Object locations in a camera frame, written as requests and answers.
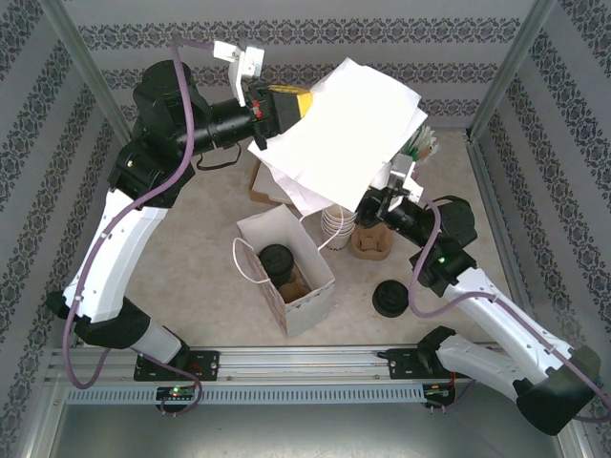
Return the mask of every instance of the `paper cup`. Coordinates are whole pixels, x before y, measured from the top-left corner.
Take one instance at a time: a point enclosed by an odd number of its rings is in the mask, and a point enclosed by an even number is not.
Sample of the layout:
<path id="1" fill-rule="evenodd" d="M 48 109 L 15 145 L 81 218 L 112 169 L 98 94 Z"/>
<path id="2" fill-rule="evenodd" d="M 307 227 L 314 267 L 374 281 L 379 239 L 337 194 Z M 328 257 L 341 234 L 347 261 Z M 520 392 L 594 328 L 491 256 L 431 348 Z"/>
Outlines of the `paper cup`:
<path id="1" fill-rule="evenodd" d="M 335 219 L 331 219 L 331 218 L 329 218 L 329 217 L 328 217 L 327 215 L 325 215 L 325 214 L 323 214 L 323 215 L 321 216 L 321 220 L 322 220 L 322 221 L 326 221 L 326 222 L 327 222 L 328 224 L 330 224 L 330 225 L 334 225 L 334 226 L 338 226 L 338 227 L 339 227 L 340 223 L 342 222 L 341 220 L 336 221 Z M 344 219 L 344 225 L 346 226 L 346 225 L 348 225 L 348 224 L 354 224 L 354 221 L 355 221 L 355 220 L 356 220 L 356 219 Z"/>
<path id="2" fill-rule="evenodd" d="M 335 234 L 337 231 L 339 232 L 353 231 L 356 225 L 355 224 L 344 224 L 342 227 L 340 227 L 339 225 L 334 226 L 334 225 L 326 223 L 325 221 L 321 221 L 321 227 Z"/>
<path id="3" fill-rule="evenodd" d="M 351 235 L 352 235 L 351 231 L 345 234 L 339 234 L 335 236 L 327 245 L 325 245 L 325 248 L 331 251 L 343 250 L 346 247 L 346 245 L 348 245 Z"/>
<path id="4" fill-rule="evenodd" d="M 356 214 L 350 212 L 347 209 L 342 210 L 344 212 L 344 221 L 352 222 L 356 219 Z M 329 221 L 341 222 L 342 213 L 340 212 L 340 206 L 335 204 L 323 210 L 323 216 L 327 217 Z"/>
<path id="5" fill-rule="evenodd" d="M 335 233 L 335 232 L 340 230 L 340 227 L 342 229 L 340 232 L 346 232 L 347 230 L 352 231 L 356 227 L 356 224 L 351 222 L 351 223 L 344 223 L 343 225 L 341 225 L 339 222 L 338 223 L 328 222 L 328 221 L 323 219 L 323 220 L 321 220 L 321 227 L 324 227 L 327 230 L 332 231 L 333 233 Z"/>
<path id="6" fill-rule="evenodd" d="M 331 237 L 335 234 L 337 234 L 337 237 L 341 237 L 345 235 L 350 235 L 354 232 L 354 227 L 348 227 L 346 229 L 342 228 L 342 230 L 339 233 L 337 232 L 337 229 L 332 229 L 332 228 L 325 227 L 325 226 L 321 226 L 321 229 L 323 230 L 323 233 L 325 233 L 328 237 Z"/>

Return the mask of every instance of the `beige floor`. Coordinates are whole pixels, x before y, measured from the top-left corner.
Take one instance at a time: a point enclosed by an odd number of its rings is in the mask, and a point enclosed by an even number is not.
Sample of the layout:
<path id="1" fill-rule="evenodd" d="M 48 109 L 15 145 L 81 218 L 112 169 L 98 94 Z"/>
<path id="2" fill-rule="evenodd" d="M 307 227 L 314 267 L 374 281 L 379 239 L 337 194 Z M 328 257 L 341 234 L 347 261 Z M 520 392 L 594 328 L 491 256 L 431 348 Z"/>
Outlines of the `beige floor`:
<path id="1" fill-rule="evenodd" d="M 419 181 L 432 198 L 454 194 L 471 203 L 479 237 L 468 251 L 506 292 L 462 136 L 440 133 L 439 139 L 441 150 L 427 163 Z M 207 156 L 206 163 L 214 159 Z M 238 165 L 198 172 L 183 188 L 175 207 L 146 245 L 130 280 L 127 296 L 135 304 L 191 345 L 411 344 L 440 324 L 472 341 L 490 340 L 459 310 L 434 320 L 417 319 L 410 310 L 396 319 L 375 312 L 371 294 L 380 281 L 396 279 L 407 284 L 411 278 L 409 257 L 417 249 L 397 235 L 392 253 L 382 262 L 357 260 L 348 250 L 323 250 L 336 277 L 332 310 L 322 323 L 287 339 L 258 287 L 240 276 L 231 257 L 231 242 L 238 235 L 236 221 L 270 208 L 248 198 L 246 188 L 254 163 L 246 152 Z M 318 215 L 305 220 L 315 241 L 322 241 L 319 221 Z M 418 299 L 425 309 L 443 304 L 424 288 Z"/>

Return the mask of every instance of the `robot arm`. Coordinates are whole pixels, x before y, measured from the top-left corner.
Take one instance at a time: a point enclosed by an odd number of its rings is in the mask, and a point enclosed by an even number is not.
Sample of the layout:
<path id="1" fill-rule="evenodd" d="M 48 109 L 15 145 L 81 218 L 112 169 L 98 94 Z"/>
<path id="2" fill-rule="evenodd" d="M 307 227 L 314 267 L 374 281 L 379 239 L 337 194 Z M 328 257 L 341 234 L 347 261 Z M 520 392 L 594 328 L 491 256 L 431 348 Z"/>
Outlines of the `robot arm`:
<path id="1" fill-rule="evenodd" d="M 431 236 L 434 215 L 432 209 L 416 205 L 407 196 L 416 185 L 406 180 L 410 173 L 401 173 L 401 169 L 411 169 L 405 160 L 399 156 L 395 159 L 388 187 L 368 190 L 357 209 L 357 220 L 368 227 L 384 222 L 402 237 L 424 247 Z M 466 293 L 485 295 L 468 297 L 457 307 L 481 325 L 506 355 L 440 326 L 418 345 L 420 361 L 425 367 L 441 366 L 492 387 L 516 402 L 533 426 L 550 435 L 558 434 L 592 400 L 594 392 L 542 340 L 594 382 L 599 377 L 600 358 L 587 346 L 575 349 L 552 335 L 495 287 L 464 251 L 477 237 L 469 203 L 455 197 L 444 199 L 449 202 L 438 206 L 441 229 L 418 281 L 448 302 Z M 410 259 L 412 265 L 416 265 L 421 253 Z M 537 336 L 521 322 L 532 327 Z"/>
<path id="2" fill-rule="evenodd" d="M 253 137 L 260 149 L 266 140 L 286 131 L 307 111 L 311 94 L 298 88 L 254 85 L 247 92 L 242 77 L 261 72 L 263 50 L 215 42 L 214 55 L 230 62 L 234 95 L 208 105 L 198 93 L 190 69 L 183 64 L 195 118 L 196 154 L 228 148 Z M 134 89 L 138 106 L 132 139 L 119 152 L 109 177 L 110 190 L 94 240 L 125 207 L 165 182 L 179 167 L 186 143 L 186 125 L 174 64 L 158 62 Z M 125 298 L 137 260 L 158 224 L 174 205 L 195 171 L 191 165 L 178 182 L 121 220 L 101 245 L 85 281 L 74 332 L 85 343 L 135 351 L 183 369 L 189 347 Z M 89 247 L 92 251 L 94 241 Z M 59 318 L 68 316 L 83 266 L 64 291 L 48 295 L 47 306 Z"/>

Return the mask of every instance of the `black coffee cup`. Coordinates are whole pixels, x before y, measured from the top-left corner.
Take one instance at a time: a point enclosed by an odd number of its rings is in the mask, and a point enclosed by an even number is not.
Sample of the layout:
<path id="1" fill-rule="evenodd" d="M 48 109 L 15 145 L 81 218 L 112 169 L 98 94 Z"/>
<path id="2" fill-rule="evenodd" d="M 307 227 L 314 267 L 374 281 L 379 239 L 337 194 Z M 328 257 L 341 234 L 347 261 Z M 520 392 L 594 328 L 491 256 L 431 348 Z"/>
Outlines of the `black coffee cup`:
<path id="1" fill-rule="evenodd" d="M 293 270 L 295 259 L 291 251 L 284 245 L 274 243 L 273 245 L 266 246 L 259 253 L 259 260 L 276 288 L 280 288 L 290 280 L 290 273 Z"/>

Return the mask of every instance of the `paper stack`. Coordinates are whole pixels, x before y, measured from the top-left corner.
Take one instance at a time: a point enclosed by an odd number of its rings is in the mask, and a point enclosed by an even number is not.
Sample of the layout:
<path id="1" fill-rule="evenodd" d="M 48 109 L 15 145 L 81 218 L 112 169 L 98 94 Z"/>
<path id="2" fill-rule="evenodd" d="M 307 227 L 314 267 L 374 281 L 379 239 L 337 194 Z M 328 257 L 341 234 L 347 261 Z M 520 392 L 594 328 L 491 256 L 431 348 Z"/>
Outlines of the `paper stack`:
<path id="1" fill-rule="evenodd" d="M 333 203 L 355 211 L 369 184 L 388 170 L 426 119 L 420 95 L 399 81 L 346 59 L 311 88 L 302 120 L 259 150 L 297 209 L 310 215 Z"/>

